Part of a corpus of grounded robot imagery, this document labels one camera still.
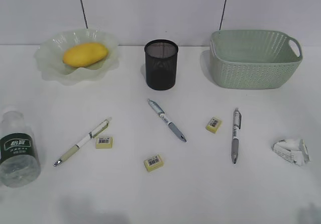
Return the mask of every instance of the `pen tip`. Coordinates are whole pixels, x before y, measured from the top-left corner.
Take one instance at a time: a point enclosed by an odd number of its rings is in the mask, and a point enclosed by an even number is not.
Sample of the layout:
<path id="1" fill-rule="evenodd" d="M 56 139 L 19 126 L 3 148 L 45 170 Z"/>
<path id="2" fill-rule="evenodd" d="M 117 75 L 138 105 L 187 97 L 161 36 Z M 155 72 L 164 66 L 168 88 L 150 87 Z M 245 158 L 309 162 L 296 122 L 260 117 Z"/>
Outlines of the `pen tip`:
<path id="1" fill-rule="evenodd" d="M 62 160 L 57 160 L 55 163 L 54 163 L 54 167 L 57 167 L 58 165 L 60 165 L 62 163 Z"/>
<path id="2" fill-rule="evenodd" d="M 237 155 L 232 155 L 233 164 L 236 164 L 236 161 L 237 161 Z"/>
<path id="3" fill-rule="evenodd" d="M 183 142 L 187 142 L 187 140 L 185 139 L 185 137 L 183 136 L 183 135 L 181 135 L 181 140 L 183 141 Z"/>

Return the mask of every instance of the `storage basket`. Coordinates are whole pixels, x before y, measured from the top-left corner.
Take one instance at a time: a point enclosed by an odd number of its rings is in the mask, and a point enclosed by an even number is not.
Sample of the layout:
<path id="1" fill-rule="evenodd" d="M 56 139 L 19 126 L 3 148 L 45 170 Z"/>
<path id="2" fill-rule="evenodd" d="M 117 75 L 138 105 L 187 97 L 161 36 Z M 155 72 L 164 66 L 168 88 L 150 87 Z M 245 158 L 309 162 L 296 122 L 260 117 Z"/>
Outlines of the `storage basket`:
<path id="1" fill-rule="evenodd" d="M 290 47 L 293 41 L 299 56 Z M 278 88 L 302 61 L 299 42 L 285 33 L 266 30 L 216 31 L 211 37 L 211 69 L 221 87 Z"/>

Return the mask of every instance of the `crumpled paper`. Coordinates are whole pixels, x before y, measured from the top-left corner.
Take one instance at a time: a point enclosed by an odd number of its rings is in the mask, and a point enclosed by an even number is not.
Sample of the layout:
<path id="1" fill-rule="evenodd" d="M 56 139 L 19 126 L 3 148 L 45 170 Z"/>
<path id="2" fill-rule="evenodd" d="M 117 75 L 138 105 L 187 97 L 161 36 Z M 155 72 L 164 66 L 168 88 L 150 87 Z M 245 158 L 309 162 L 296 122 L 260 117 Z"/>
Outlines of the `crumpled paper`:
<path id="1" fill-rule="evenodd" d="M 272 150 L 290 163 L 302 166 L 310 161 L 303 139 L 280 140 L 272 145 Z"/>

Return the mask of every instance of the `black mesh pen holder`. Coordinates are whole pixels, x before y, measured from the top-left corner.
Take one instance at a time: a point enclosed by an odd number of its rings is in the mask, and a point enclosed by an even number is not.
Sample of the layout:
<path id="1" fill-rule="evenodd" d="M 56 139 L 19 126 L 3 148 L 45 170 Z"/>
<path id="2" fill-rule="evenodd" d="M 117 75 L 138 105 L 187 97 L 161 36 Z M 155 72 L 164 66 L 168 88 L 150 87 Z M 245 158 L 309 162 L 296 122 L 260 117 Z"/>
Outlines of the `black mesh pen holder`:
<path id="1" fill-rule="evenodd" d="M 175 85 L 179 47 L 172 41 L 158 39 L 145 46 L 147 85 L 154 90 L 167 90 Z"/>

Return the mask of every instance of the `pen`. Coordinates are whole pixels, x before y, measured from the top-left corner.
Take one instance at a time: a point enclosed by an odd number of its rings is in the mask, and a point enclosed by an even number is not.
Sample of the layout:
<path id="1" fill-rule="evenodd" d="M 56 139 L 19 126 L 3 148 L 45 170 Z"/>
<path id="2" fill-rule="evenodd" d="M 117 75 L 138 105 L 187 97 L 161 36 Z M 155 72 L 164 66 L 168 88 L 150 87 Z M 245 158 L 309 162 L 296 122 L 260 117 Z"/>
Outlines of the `pen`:
<path id="1" fill-rule="evenodd" d="M 93 131 L 88 133 L 81 141 L 71 147 L 65 154 L 63 154 L 55 163 L 54 167 L 61 165 L 68 160 L 73 154 L 75 154 L 81 147 L 83 147 L 89 140 L 96 138 L 101 132 L 103 132 L 109 125 L 111 118 L 105 119 L 101 122 Z"/>
<path id="2" fill-rule="evenodd" d="M 232 134 L 232 150 L 231 157 L 232 162 L 236 164 L 237 158 L 239 157 L 239 131 L 241 129 L 241 113 L 237 107 L 233 113 L 233 134 Z"/>
<path id="3" fill-rule="evenodd" d="M 186 142 L 186 138 L 183 133 L 174 125 L 174 123 L 165 115 L 161 107 L 154 101 L 148 99 L 148 104 L 158 114 L 158 116 L 168 125 L 173 133 L 183 142 Z"/>

